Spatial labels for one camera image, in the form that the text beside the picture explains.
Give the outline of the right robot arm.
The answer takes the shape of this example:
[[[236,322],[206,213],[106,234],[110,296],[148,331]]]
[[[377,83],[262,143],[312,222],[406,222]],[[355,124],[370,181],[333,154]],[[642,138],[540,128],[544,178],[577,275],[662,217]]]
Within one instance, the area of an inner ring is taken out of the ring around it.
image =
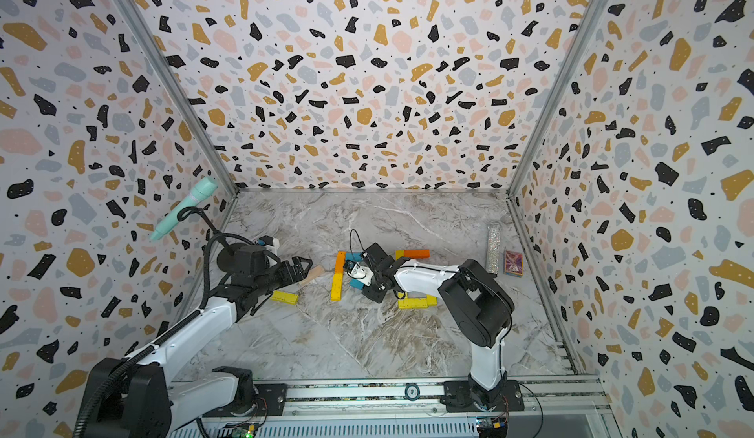
[[[395,259],[374,243],[357,259],[349,255],[337,267],[361,283],[361,294],[377,304],[389,293],[418,293],[442,301],[470,343],[471,401],[491,410],[502,400],[507,379],[503,350],[512,329],[514,301],[480,263],[468,259],[461,265],[443,266],[409,257]]]

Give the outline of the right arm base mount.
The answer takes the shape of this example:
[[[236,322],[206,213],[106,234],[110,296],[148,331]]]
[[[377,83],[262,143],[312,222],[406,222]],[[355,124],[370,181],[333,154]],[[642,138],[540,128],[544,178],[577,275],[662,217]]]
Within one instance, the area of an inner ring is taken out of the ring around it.
[[[443,383],[440,403],[448,412],[522,412],[524,402],[520,383],[501,380],[492,390],[486,390],[471,378]]]

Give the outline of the yellow block bottom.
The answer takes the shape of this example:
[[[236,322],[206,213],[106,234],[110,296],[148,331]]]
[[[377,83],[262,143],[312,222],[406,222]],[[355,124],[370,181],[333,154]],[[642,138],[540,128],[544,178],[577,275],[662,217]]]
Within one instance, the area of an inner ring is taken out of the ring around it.
[[[340,302],[343,296],[343,280],[344,275],[342,273],[335,273],[332,278],[330,300],[332,302]]]

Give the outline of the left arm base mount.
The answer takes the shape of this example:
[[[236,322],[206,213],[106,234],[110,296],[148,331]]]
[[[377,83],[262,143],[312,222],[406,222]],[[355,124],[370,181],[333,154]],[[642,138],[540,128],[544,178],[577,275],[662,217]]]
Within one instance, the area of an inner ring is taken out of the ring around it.
[[[253,388],[239,392],[226,407],[226,412],[235,418],[277,418],[282,416],[286,405],[288,385],[285,383],[255,383]]]

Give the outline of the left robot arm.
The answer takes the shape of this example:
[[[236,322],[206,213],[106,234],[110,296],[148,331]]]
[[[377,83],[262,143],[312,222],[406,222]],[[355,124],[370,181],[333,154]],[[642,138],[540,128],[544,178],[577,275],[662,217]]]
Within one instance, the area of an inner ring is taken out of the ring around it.
[[[313,262],[283,261],[273,239],[264,237],[225,246],[216,263],[222,278],[216,286],[204,280],[198,308],[141,349],[92,369],[74,436],[166,437],[217,409],[237,416],[261,409],[248,369],[216,367],[188,384],[173,381],[207,344],[256,314],[275,291],[306,280]]]

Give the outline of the yellow block top vertical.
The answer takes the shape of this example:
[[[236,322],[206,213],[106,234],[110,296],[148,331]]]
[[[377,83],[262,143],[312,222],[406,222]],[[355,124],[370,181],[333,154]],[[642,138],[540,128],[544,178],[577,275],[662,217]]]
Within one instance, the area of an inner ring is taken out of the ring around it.
[[[426,310],[429,307],[427,299],[398,300],[400,310]]]

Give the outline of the yellow block horizontal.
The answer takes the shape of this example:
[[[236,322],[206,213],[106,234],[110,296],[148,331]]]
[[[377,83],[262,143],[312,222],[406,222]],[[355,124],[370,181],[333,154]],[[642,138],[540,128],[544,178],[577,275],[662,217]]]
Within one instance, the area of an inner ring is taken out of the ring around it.
[[[271,300],[277,303],[296,306],[296,304],[298,304],[298,295],[283,291],[274,291]]]

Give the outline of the beige wooden block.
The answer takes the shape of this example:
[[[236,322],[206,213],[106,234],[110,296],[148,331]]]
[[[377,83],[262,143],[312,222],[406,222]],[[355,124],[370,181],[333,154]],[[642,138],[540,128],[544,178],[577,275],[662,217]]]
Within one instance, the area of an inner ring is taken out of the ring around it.
[[[300,286],[300,288],[304,288],[304,286],[308,285],[309,283],[312,283],[312,281],[316,280],[317,278],[321,276],[324,276],[325,274],[326,274],[326,270],[324,269],[324,267],[321,265],[316,265],[315,267],[312,267],[312,269],[310,269],[307,277],[304,280],[300,281],[298,283],[298,286]]]

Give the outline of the orange block vertical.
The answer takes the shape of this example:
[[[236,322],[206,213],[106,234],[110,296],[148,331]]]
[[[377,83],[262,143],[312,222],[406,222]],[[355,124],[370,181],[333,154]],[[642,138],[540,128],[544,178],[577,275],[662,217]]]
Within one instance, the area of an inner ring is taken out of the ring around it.
[[[335,273],[339,275],[344,274],[344,266],[346,263],[346,252],[339,252],[336,257]]]

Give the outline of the orange block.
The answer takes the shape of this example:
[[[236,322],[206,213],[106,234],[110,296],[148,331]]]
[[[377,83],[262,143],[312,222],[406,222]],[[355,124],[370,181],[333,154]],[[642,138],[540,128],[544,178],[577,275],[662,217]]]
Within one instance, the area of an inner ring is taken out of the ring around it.
[[[410,250],[403,251],[403,256],[409,259],[429,259],[431,252],[429,250]]]

